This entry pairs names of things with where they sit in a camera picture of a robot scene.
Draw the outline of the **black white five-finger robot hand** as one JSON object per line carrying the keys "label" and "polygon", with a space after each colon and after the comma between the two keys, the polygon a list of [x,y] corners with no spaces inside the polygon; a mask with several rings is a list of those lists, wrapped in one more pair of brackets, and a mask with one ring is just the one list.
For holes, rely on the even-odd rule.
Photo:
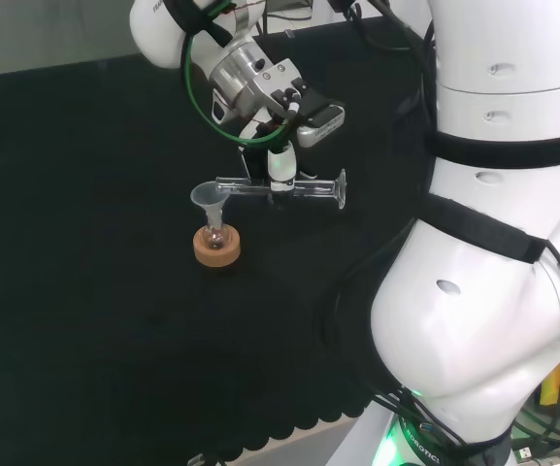
{"label": "black white five-finger robot hand", "polygon": [[244,195],[294,195],[296,187],[318,182],[317,176],[298,171],[295,148],[288,136],[278,136],[262,145],[238,147],[246,175]]}

